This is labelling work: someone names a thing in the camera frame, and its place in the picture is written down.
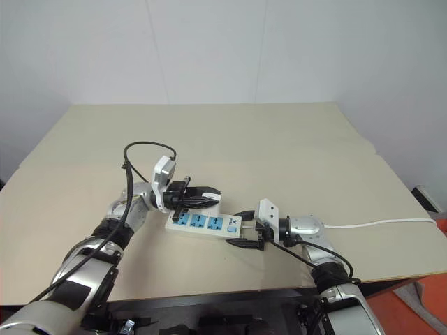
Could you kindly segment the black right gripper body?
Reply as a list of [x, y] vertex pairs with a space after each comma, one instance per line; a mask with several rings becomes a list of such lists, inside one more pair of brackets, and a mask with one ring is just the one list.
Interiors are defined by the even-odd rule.
[[255, 231], [258, 234], [257, 249], [259, 251], [264, 251], [267, 243], [274, 242], [274, 232], [269, 223], [257, 220], [255, 224]]

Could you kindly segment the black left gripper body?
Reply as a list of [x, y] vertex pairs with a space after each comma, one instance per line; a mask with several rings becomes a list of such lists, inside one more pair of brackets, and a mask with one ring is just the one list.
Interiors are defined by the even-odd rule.
[[190, 181], [190, 177], [185, 177], [182, 181], [173, 181], [163, 193], [164, 207], [174, 211], [173, 220], [179, 220], [180, 216], [188, 211], [188, 207], [184, 201], [184, 194]]

